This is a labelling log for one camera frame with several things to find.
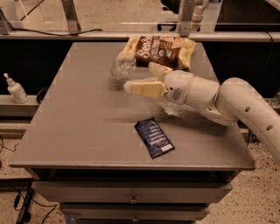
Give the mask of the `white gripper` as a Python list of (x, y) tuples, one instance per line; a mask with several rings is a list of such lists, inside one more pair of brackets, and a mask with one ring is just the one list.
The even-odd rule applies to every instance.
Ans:
[(133, 95), (142, 95), (150, 98), (164, 98), (168, 102), (182, 105), (186, 102), (187, 90), (194, 75), (181, 70), (172, 71), (168, 66), (150, 62), (149, 71), (159, 81), (134, 82), (127, 81), (124, 90)]

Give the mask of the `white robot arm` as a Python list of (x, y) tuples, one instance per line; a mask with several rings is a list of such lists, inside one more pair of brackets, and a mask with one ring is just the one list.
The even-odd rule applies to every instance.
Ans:
[(124, 90), (150, 98), (188, 105), (205, 118), (225, 126), (243, 122), (280, 162), (280, 115), (245, 80), (229, 78), (223, 83), (172, 70), (155, 62), (148, 65), (153, 74), (143, 80), (128, 80)]

